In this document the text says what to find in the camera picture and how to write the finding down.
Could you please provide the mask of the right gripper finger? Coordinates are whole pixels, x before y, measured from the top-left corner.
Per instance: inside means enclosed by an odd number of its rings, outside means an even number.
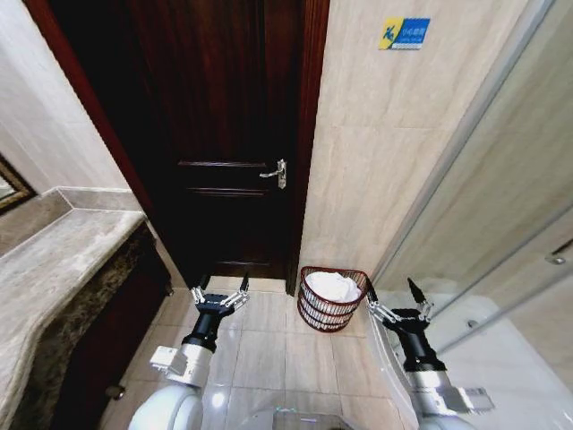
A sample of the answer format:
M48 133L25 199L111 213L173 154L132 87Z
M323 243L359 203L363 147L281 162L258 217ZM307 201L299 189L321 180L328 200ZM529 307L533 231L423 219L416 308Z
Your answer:
M421 320L429 321L431 319L430 312L433 308L433 303L426 298L423 291L417 286L413 279L407 278L406 280L410 288L411 295L416 303L416 309L420 313L419 318Z
M395 314L381 304L370 281L367 282L366 299L369 313L381 322L395 322Z

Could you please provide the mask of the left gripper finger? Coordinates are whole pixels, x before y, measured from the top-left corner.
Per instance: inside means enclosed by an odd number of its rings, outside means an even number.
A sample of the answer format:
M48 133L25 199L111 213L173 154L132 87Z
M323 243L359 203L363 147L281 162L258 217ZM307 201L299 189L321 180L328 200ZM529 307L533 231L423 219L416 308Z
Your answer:
M249 300L249 274L245 273L239 289L225 300L225 307L237 310Z
M204 274L201 276L200 280L198 281L197 285L191 288L192 296L194 303L198 305L199 303L205 302L205 296L203 294L206 287L209 285L210 276L209 274Z

